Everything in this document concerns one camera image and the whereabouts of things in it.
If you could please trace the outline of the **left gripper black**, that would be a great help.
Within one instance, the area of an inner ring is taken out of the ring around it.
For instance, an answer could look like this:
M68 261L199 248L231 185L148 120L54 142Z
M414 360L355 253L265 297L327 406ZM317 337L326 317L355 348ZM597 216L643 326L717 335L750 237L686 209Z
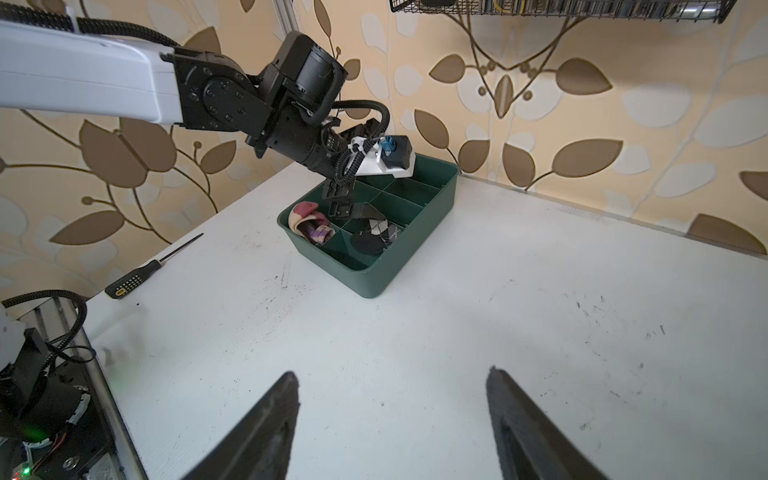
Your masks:
M354 181L342 185L332 179L322 184L322 199L328 203L327 216L339 220L386 220L386 216L372 204L354 201L354 185Z

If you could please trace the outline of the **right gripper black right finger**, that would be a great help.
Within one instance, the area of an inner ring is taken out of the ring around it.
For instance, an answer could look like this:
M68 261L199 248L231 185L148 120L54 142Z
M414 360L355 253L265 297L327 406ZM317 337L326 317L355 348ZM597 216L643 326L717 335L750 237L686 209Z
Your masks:
M503 478L607 479L506 371L490 369L486 395Z

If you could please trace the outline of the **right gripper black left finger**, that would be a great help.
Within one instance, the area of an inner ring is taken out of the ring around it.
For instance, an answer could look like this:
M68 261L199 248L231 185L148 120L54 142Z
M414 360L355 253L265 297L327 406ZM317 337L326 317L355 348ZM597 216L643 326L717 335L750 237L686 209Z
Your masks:
M185 477L285 479L299 408L299 381L287 371Z

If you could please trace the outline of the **black grey argyle sock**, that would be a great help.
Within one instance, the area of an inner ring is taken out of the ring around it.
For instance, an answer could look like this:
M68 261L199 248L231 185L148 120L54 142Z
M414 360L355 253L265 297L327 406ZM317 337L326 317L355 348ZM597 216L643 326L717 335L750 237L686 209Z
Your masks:
M359 254L378 257L397 241L401 232L399 225L388 220L369 220L368 227L354 234L350 243Z

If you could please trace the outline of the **beige sock maroon purple stripes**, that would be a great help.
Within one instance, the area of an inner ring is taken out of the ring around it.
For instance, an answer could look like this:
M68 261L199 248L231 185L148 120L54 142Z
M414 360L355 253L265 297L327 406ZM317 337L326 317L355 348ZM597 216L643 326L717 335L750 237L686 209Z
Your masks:
M316 246L322 246L336 233L328 218L319 211L316 202L297 203L288 217L290 230Z

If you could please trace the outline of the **green plastic divided tray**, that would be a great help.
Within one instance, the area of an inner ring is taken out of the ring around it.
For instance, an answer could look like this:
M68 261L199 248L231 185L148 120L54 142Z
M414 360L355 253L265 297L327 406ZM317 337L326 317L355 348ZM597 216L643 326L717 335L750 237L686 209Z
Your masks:
M363 298L379 296L454 205L459 169L418 155L411 177L359 177L350 215L331 215L317 185L278 225L300 254Z

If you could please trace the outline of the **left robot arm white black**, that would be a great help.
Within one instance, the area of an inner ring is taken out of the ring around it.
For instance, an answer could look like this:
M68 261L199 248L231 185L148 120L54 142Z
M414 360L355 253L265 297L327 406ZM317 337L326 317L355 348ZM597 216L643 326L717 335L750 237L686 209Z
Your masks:
M298 31L249 75L225 55L138 24L1 6L3 106L241 132L257 156L273 150L325 177L332 201L360 176L410 166L386 133L385 105L341 98L347 77Z

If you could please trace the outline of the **black yellow screwdriver on table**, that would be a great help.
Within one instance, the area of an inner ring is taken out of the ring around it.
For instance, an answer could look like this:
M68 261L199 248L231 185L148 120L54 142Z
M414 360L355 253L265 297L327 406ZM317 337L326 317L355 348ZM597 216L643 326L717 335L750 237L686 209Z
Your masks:
M151 276L153 276L157 271L159 271L164 264L170 260L174 255L178 254L182 250L184 250L186 247L197 241L203 236L203 233L200 233L196 235L195 237L191 238L181 246L177 247L170 253L166 254L160 259L153 259L146 263L145 265L142 265L140 267L137 267L130 272L124 274L117 280L113 281L111 284L109 284L105 289L106 295L115 300L122 299L126 297L128 294L136 290L138 287L140 287L142 284L144 284Z

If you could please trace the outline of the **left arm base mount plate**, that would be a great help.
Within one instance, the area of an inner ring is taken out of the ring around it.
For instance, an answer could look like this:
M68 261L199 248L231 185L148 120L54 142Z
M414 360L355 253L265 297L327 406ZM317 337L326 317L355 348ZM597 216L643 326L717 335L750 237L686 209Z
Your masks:
M114 435L87 368L60 365L26 410L1 386L3 479L119 479Z

